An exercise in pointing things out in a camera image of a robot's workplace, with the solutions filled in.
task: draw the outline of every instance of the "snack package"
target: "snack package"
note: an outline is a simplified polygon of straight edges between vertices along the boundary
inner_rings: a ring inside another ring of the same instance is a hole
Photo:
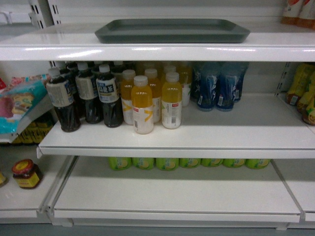
[[[0,94],[0,134],[17,131],[19,121],[47,94],[40,80],[23,82]]]

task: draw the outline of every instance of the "white label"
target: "white label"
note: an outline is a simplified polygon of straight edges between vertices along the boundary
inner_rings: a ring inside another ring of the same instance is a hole
[[[183,91],[182,106],[183,107],[186,107],[189,104],[190,88],[191,88],[191,84],[183,84],[182,85],[182,91]]]
[[[286,7],[284,8],[284,11],[283,11],[283,16],[298,17],[302,4],[303,4],[303,0],[298,0],[298,2],[296,0],[294,1],[288,0]]]
[[[162,101],[162,123],[168,129],[180,126],[182,121],[182,102],[169,103]]]
[[[161,97],[153,98],[153,122],[159,122],[161,119]]]
[[[46,85],[48,95],[54,107],[66,107],[73,103],[69,81]]]
[[[122,99],[124,121],[127,124],[133,125],[132,116],[132,101]]]
[[[91,100],[97,97],[96,79],[94,76],[75,79],[79,91],[79,96],[83,100]]]
[[[96,84],[99,99],[101,102],[111,103],[116,102],[119,99],[117,94],[115,78],[106,81],[97,79]]]
[[[148,134],[153,130],[153,105],[146,108],[133,108],[134,130],[139,134]]]
[[[315,0],[304,1],[299,18],[307,20],[315,20]]]

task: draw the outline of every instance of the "jar label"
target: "jar label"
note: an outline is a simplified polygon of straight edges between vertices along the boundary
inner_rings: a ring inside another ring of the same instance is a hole
[[[96,84],[99,99],[101,102],[112,103],[116,102],[119,99],[115,78],[106,81],[97,79]]]
[[[73,103],[69,81],[64,81],[59,84],[48,83],[46,88],[54,107],[66,107]]]
[[[31,177],[28,179],[18,178],[15,179],[15,181],[18,183],[18,185],[22,188],[33,188],[37,185],[39,182],[39,178],[36,173],[34,173]]]
[[[132,101],[122,99],[124,121],[127,124],[133,125],[132,116]]]
[[[86,78],[77,77],[75,81],[81,99],[92,100],[98,96],[95,76]]]

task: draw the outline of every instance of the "plastic bottle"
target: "plastic bottle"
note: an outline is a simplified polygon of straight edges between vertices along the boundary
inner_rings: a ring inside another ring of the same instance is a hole
[[[118,96],[116,78],[110,73],[109,65],[99,66],[100,76],[96,80],[99,99],[103,105],[104,124],[114,128],[123,121],[122,100]]]
[[[166,65],[163,68],[163,74],[161,76],[161,85],[163,86],[164,83],[166,82],[166,74],[168,72],[176,72],[176,66],[174,65]]]
[[[201,68],[200,94],[197,106],[204,112],[211,111],[216,104],[216,89],[219,76],[220,65],[217,62],[206,62]]]
[[[56,64],[56,67],[58,67],[60,70],[60,75],[69,81],[70,89],[71,89],[75,104],[78,108],[79,116],[84,117],[85,105],[84,105],[84,101],[81,100],[78,93],[78,88],[75,81],[76,75],[74,74],[73,71],[69,70],[66,67],[66,63],[64,61],[56,61],[55,64]]]
[[[139,134],[148,134],[153,130],[152,91],[148,78],[144,75],[134,77],[131,90],[134,130]]]
[[[188,61],[181,61],[177,67],[179,74],[179,83],[182,85],[182,106],[186,107],[189,104],[190,88],[192,80],[192,67]]]
[[[81,122],[69,81],[60,75],[58,68],[51,68],[48,72],[51,79],[47,83],[46,88],[51,102],[55,107],[61,129],[64,132],[73,132],[80,127]]]
[[[85,120],[90,124],[99,123],[103,120],[103,111],[97,93],[96,78],[86,62],[79,62],[78,69],[76,83],[80,98],[85,104]]]
[[[179,74],[169,72],[162,87],[162,123],[165,128],[176,129],[182,122],[182,86]]]
[[[148,85],[152,91],[153,100],[153,123],[161,120],[161,102],[162,102],[162,86],[158,79],[158,71],[156,69],[146,69],[144,75],[148,77]]]
[[[124,121],[130,125],[133,125],[131,90],[133,88],[133,78],[135,76],[136,72],[134,70],[124,70],[124,79],[121,83]]]
[[[312,28],[315,23],[315,0],[305,0],[296,25]]]
[[[287,0],[283,10],[282,24],[295,25],[304,0]]]

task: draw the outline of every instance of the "white bottle cap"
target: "white bottle cap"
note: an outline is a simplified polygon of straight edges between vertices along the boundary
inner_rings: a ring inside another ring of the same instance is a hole
[[[88,64],[86,62],[78,62],[78,69],[79,70],[87,70],[89,69]]]
[[[168,73],[168,72],[176,72],[176,66],[174,65],[166,65],[164,67],[164,73]]]
[[[51,77],[55,77],[55,76],[60,75],[59,68],[54,67],[54,68],[48,69],[48,74],[49,74]]]
[[[124,62],[122,60],[114,61],[114,65],[122,65]]]
[[[137,75],[134,77],[134,85],[142,87],[148,84],[148,77],[145,75]]]
[[[106,73],[106,72],[109,72],[110,69],[109,69],[109,65],[107,64],[102,64],[99,66],[99,71],[100,73]]]
[[[146,69],[144,75],[147,76],[148,79],[154,79],[158,76],[158,71],[156,69]]]
[[[179,74],[177,72],[168,72],[166,74],[166,81],[171,83],[179,81]]]
[[[123,78],[125,80],[132,80],[136,76],[136,72],[134,70],[124,70]]]
[[[62,69],[65,68],[65,62],[64,61],[55,61],[56,67]]]

